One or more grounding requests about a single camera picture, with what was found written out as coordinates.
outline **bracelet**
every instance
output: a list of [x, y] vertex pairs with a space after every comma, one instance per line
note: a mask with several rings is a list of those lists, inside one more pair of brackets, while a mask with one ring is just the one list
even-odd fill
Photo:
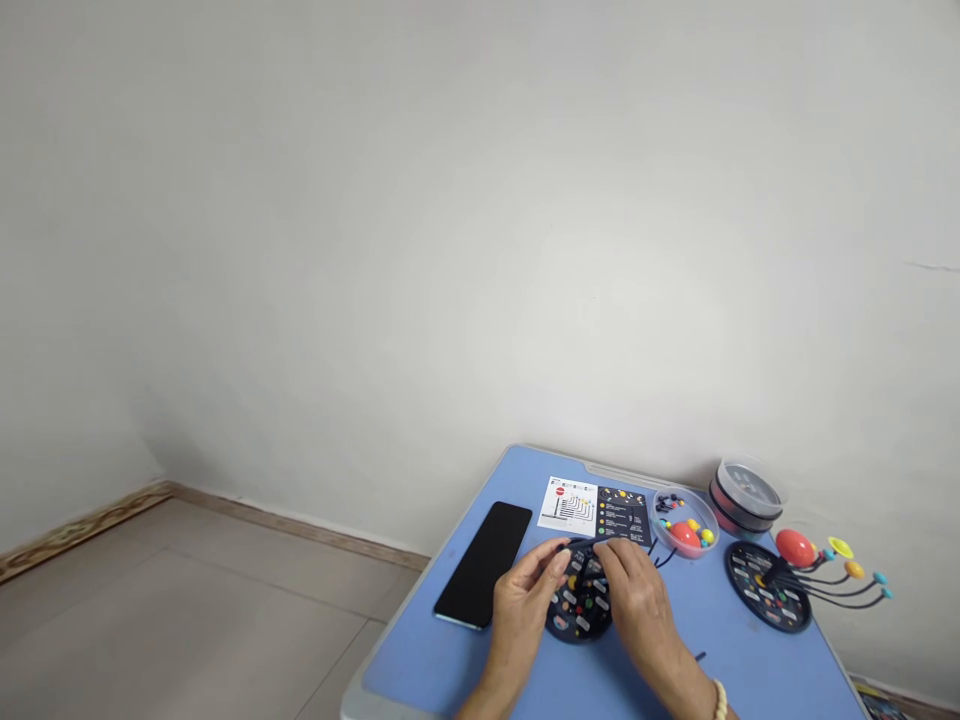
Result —
[[713, 684], [717, 686], [717, 712], [713, 720], [727, 720], [727, 691], [719, 680], [714, 680]]

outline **black phone screen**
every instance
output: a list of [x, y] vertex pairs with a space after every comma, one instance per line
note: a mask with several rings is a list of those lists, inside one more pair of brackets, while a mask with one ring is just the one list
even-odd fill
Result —
[[493, 617], [493, 586], [513, 567], [533, 512], [495, 502], [433, 608], [437, 617], [481, 630]]

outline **yellow ball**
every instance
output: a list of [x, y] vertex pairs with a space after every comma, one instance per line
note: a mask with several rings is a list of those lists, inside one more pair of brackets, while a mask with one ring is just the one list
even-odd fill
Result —
[[855, 563], [853, 560], [848, 560], [843, 564], [843, 569], [847, 571], [847, 575], [852, 577], [854, 580], [863, 580], [866, 577], [866, 573], [863, 571], [863, 567], [860, 563]]

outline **floor tile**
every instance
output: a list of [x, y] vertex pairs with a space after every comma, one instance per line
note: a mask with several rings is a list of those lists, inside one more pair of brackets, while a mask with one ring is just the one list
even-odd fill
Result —
[[393, 619], [394, 613], [400, 609], [403, 601], [407, 599], [407, 595], [410, 594], [410, 591], [419, 579], [420, 573], [416, 570], [402, 568], [400, 570], [400, 576], [393, 583], [393, 587], [387, 590], [386, 594], [380, 598], [380, 602], [377, 603], [373, 612], [370, 613], [370, 617], [383, 622], [390, 622], [390, 620]]
[[133, 537], [369, 617], [403, 568], [170, 500]]
[[354, 673], [366, 659], [386, 626], [370, 620], [330, 671], [297, 720], [331, 720], [340, 717], [340, 702]]
[[196, 505], [171, 499], [118, 525], [114, 532], [152, 545], [159, 550], [168, 547], [178, 538], [198, 532], [207, 523], [221, 518], [227, 519]]
[[0, 585], [0, 647], [97, 592], [156, 550], [114, 530]]
[[0, 648], [0, 708], [18, 720], [290, 720], [363, 624], [161, 551]]

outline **red sphere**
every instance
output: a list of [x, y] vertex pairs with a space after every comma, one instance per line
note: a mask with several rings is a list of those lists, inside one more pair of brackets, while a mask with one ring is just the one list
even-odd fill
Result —
[[670, 528], [670, 534], [690, 547], [700, 547], [700, 538], [697, 537], [697, 534], [686, 523], [674, 523]]
[[777, 533], [777, 550], [784, 560], [794, 567], [808, 567], [817, 559], [817, 551], [806, 537], [796, 530], [781, 530]]

